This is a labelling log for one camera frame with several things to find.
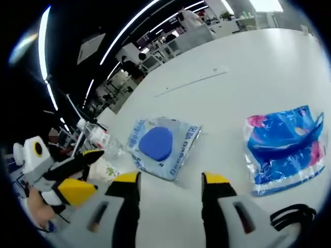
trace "blue plastic package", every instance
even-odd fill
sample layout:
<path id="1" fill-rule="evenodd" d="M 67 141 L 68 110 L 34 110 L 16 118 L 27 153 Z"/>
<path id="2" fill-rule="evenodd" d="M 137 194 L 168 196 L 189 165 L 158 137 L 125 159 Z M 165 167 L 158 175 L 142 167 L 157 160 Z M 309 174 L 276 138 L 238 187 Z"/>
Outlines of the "blue plastic package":
<path id="1" fill-rule="evenodd" d="M 139 169 L 173 181 L 200 131 L 201 126 L 175 119 L 141 119 L 134 124 L 127 149 Z"/>
<path id="2" fill-rule="evenodd" d="M 313 120 L 309 106 L 246 120 L 246 161 L 253 195 L 276 193 L 299 185 L 324 168 L 327 133 L 324 113 Z"/>

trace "desk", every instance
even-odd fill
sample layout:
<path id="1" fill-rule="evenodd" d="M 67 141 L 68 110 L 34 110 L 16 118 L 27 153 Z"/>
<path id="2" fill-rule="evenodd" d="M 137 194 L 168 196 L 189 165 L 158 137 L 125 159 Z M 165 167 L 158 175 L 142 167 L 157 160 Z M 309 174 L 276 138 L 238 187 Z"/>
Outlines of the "desk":
<path id="1" fill-rule="evenodd" d="M 209 29 L 216 33 L 217 39 L 231 35 L 235 32 L 239 32 L 239 27 L 236 20 L 217 23 L 215 25 L 209 26 Z"/>
<path id="2" fill-rule="evenodd" d="M 160 88 L 219 65 L 228 72 L 155 97 Z M 202 124 L 203 129 L 177 183 L 142 173 L 137 247 L 205 247 L 203 171 L 224 175 L 238 194 L 248 195 L 268 213 L 296 203 L 320 210 L 331 182 L 328 162 L 320 175 L 302 185 L 270 196 L 250 196 L 243 125 L 254 114 L 309 104 L 325 111 L 325 128 L 331 130 L 330 79 L 327 57 L 314 37 L 289 29 L 217 39 L 152 71 L 118 112 L 110 133 L 126 144 L 136 119 L 159 116 Z M 133 163 L 124 166 L 136 169 Z"/>

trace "hand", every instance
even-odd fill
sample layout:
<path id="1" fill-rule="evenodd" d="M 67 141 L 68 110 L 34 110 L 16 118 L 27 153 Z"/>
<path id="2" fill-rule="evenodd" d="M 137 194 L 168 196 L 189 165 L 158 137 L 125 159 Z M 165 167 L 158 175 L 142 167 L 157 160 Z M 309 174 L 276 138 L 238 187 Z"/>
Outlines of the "hand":
<path id="1" fill-rule="evenodd" d="M 36 188 L 32 187 L 27 199 L 27 206 L 36 223 L 45 228 L 50 219 L 55 217 L 52 207 L 47 205 Z"/>

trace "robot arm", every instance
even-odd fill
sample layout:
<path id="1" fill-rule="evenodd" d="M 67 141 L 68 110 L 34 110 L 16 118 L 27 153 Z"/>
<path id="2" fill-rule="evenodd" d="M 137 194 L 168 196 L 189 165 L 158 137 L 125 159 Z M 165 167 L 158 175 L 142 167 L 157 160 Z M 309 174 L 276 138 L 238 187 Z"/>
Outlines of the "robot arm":
<path id="1" fill-rule="evenodd" d="M 65 161 L 54 162 L 38 136 L 27 139 L 24 146 L 14 144 L 13 150 L 16 163 L 24 164 L 23 174 L 27 182 L 39 191 L 48 205 L 81 205 L 96 192 L 93 184 L 69 177 L 83 171 L 86 179 L 88 166 L 97 161 L 104 151 L 86 151 Z"/>

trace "blue sponge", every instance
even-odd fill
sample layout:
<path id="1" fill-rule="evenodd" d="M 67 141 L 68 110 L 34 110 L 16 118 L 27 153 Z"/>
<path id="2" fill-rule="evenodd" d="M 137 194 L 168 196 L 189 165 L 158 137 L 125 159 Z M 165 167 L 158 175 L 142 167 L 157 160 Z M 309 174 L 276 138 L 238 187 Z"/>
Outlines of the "blue sponge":
<path id="1" fill-rule="evenodd" d="M 139 150 L 156 161 L 163 161 L 172 151 L 172 133 L 167 128 L 150 129 L 140 140 Z"/>

